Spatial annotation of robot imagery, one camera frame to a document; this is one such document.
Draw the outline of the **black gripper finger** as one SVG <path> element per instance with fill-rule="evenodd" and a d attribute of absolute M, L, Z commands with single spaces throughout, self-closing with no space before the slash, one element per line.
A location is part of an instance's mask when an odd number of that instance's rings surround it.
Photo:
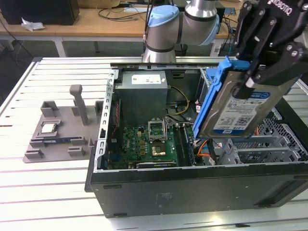
<path fill-rule="evenodd" d="M 236 58 L 251 61 L 257 46 L 254 36 L 261 28 L 266 10 L 258 4 L 245 1 L 238 16 L 238 24 L 234 40 Z"/>
<path fill-rule="evenodd" d="M 278 87 L 298 77 L 307 69 L 307 49 L 294 39 L 288 43 L 272 46 L 268 44 L 272 28 L 260 30 L 254 36 L 257 46 L 242 82 L 234 96 L 249 98 L 257 85 Z"/>

